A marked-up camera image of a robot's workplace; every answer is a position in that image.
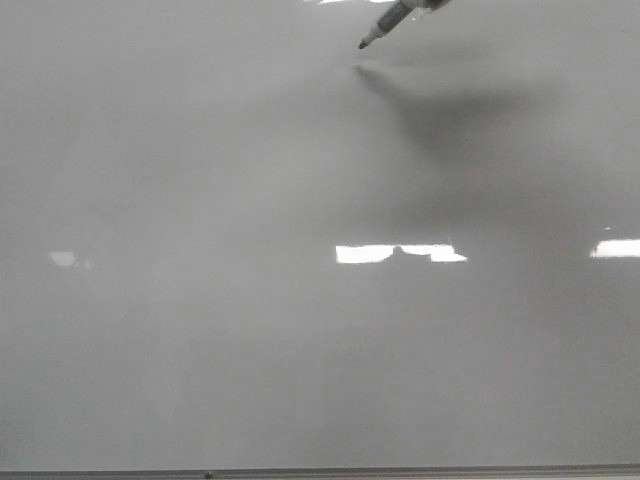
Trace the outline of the black whiteboard marker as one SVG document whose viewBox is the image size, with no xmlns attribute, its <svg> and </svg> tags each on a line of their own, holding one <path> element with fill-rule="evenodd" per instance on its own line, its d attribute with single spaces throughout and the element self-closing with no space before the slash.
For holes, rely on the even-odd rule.
<svg viewBox="0 0 640 480">
<path fill-rule="evenodd" d="M 363 50 L 374 41 L 389 34 L 416 9 L 425 9 L 428 12 L 434 12 L 447 4 L 447 0 L 393 1 L 384 13 L 372 24 L 369 32 L 362 37 L 358 44 L 358 49 Z"/>
</svg>

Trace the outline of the white whiteboard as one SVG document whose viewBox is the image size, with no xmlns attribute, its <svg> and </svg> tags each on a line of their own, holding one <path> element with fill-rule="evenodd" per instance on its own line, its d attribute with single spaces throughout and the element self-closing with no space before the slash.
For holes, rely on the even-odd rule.
<svg viewBox="0 0 640 480">
<path fill-rule="evenodd" d="M 1 5 L 1 467 L 639 459 L 639 5 Z"/>
</svg>

